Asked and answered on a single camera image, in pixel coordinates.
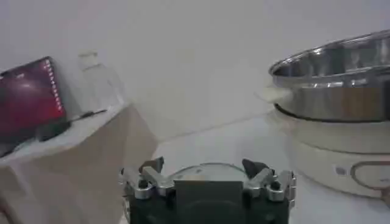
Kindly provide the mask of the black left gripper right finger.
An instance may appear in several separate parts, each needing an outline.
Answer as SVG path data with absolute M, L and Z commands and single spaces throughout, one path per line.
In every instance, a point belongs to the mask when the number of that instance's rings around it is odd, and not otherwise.
M 260 196 L 265 191 L 267 199 L 280 202 L 286 199 L 289 203 L 296 202 L 296 175 L 291 170 L 277 173 L 265 163 L 242 159 L 244 171 L 248 180 L 244 182 L 244 190 L 252 198 Z

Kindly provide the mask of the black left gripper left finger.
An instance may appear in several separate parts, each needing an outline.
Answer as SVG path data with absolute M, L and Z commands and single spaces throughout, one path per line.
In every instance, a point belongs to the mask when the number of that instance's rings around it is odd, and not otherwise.
M 175 191 L 174 181 L 161 174 L 164 166 L 164 157 L 145 161 L 135 170 L 133 167 L 123 167 L 120 170 L 120 185 L 123 197 L 138 200 L 148 200 L 155 193 L 167 197 Z

